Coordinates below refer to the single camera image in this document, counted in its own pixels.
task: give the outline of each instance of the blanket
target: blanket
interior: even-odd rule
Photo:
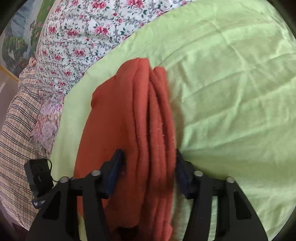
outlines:
[[[172,234],[176,151],[168,100],[164,68],[152,70],[142,58],[125,62],[94,92],[77,154],[74,178],[83,178],[123,150],[125,165],[103,206],[110,230],[138,226],[137,240]],[[82,198],[78,210],[83,214]]]
[[[296,40],[284,20],[265,0],[199,0],[145,25],[66,96],[54,178],[73,175],[94,90],[137,57],[168,73],[184,159],[212,177],[234,177],[273,239],[296,203]],[[183,238],[191,206],[177,190],[172,239]]]

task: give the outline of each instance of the wrinkled fabric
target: wrinkled fabric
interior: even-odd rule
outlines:
[[[272,240],[296,203],[296,40],[265,0],[192,2],[95,63],[65,97],[53,177],[73,175],[94,90],[125,61],[146,57],[167,71],[184,159],[211,177],[235,178]],[[172,240],[183,239],[191,207],[177,190]]]
[[[29,230],[37,210],[24,170],[30,159],[45,157],[30,144],[30,133],[42,105],[33,59],[21,72],[18,93],[11,101],[0,134],[0,201],[19,225]]]
[[[134,31],[192,0],[62,1],[44,24],[36,77],[50,96],[65,96],[85,71]]]
[[[164,68],[148,59],[125,62],[93,93],[74,178],[100,169],[116,149],[125,165],[115,192],[103,200],[109,229],[138,226],[136,240],[168,241],[176,163],[174,124]],[[82,197],[78,211],[83,214]]]

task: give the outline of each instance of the landscape painting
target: landscape painting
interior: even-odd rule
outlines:
[[[0,36],[0,64],[19,76],[35,56],[39,36],[55,0],[28,0]]]

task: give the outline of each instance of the wall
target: wall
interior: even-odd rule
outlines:
[[[9,104],[17,94],[18,83],[5,72],[0,71],[0,133],[6,118]]]

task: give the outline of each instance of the black cable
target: black cable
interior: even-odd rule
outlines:
[[[49,160],[49,159],[47,159],[49,162],[50,162],[50,169],[49,169],[49,171],[50,171],[50,175],[52,174],[52,162],[51,162],[51,160]]]

